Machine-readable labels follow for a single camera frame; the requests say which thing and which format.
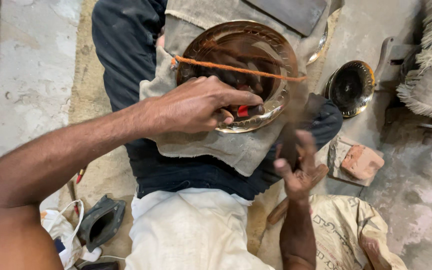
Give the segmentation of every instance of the plastic bag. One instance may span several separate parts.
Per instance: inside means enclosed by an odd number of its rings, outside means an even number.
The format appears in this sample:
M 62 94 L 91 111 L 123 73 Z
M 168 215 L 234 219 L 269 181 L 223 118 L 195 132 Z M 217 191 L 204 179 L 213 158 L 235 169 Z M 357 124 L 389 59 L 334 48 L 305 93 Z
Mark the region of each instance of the plastic bag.
M 76 229 L 74 229 L 71 223 L 63 217 L 63 212 L 66 211 L 68 207 L 73 206 L 75 202 L 79 202 L 79 205 L 81 205 L 79 222 Z M 49 233 L 53 240 L 64 245 L 62 248 L 64 250 L 60 251 L 59 258 L 61 259 L 65 270 L 68 270 L 75 264 L 75 262 L 80 258 L 83 250 L 78 237 L 75 236 L 79 229 L 79 225 L 83 220 L 84 212 L 85 207 L 81 200 L 70 202 L 62 212 L 51 209 L 46 209 L 41 212 L 41 225 L 43 225 L 43 228 Z

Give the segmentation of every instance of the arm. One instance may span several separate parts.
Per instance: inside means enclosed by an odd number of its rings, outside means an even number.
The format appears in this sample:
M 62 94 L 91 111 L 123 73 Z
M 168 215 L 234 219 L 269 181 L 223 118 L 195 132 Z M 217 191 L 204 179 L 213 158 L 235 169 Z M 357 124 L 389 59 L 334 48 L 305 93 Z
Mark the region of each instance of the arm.
M 311 187 L 316 184 L 312 182 L 316 172 L 316 148 L 311 133 L 297 131 L 296 135 L 302 144 L 302 148 L 298 148 L 300 169 L 293 173 L 285 159 L 274 161 L 276 171 L 285 181 L 289 199 L 279 246 L 285 270 L 313 270 L 316 268 L 316 240 L 308 197 Z
M 161 97 L 50 132 L 0 158 L 0 269 L 62 269 L 49 234 L 41 227 L 39 203 L 92 160 L 116 147 L 161 132 L 214 130 L 229 105 L 258 105 L 216 77 L 191 79 Z

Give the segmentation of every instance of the red brick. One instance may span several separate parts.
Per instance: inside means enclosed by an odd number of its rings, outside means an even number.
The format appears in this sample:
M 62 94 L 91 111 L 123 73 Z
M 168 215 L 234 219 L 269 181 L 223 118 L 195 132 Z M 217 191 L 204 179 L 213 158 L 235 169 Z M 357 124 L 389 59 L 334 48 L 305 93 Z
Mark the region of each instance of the red brick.
M 368 179 L 376 175 L 385 164 L 378 154 L 364 145 L 354 145 L 347 152 L 341 167 L 357 179 Z

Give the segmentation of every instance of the man's right hand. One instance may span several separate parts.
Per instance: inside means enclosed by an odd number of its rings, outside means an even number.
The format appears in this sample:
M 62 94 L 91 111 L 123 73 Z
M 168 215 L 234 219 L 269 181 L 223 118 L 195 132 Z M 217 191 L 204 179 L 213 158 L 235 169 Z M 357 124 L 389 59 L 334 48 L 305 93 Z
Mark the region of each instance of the man's right hand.
M 147 110 L 159 127 L 156 132 L 196 133 L 212 131 L 219 122 L 231 124 L 233 116 L 222 107 L 259 105 L 263 100 L 211 76 L 191 78 L 165 95 L 147 98 L 143 102 L 149 102 Z
M 309 191 L 317 184 L 313 182 L 313 176 L 316 172 L 315 139 L 310 132 L 303 130 L 295 132 L 301 142 L 301 146 L 297 145 L 297 149 L 294 149 L 299 152 L 299 168 L 292 172 L 288 161 L 284 158 L 276 159 L 274 168 L 283 177 L 286 194 L 290 200 L 308 200 Z

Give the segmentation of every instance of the black pants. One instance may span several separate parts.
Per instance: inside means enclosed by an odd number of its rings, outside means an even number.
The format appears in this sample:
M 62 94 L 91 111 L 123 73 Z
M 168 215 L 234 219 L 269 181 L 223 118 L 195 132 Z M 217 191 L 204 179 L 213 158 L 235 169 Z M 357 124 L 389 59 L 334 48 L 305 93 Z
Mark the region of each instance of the black pants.
M 93 41 L 105 68 L 104 86 L 112 110 L 139 101 L 139 83 L 152 80 L 156 71 L 154 41 L 165 25 L 167 0 L 99 0 L 93 10 Z M 327 100 L 309 126 L 320 149 L 338 132 L 342 116 Z M 138 197 L 157 191 L 189 187 L 217 188 L 253 200 L 280 177 L 273 170 L 273 146 L 253 175 L 244 177 L 213 156 L 174 158 L 159 154 L 156 144 L 139 139 L 125 144 Z

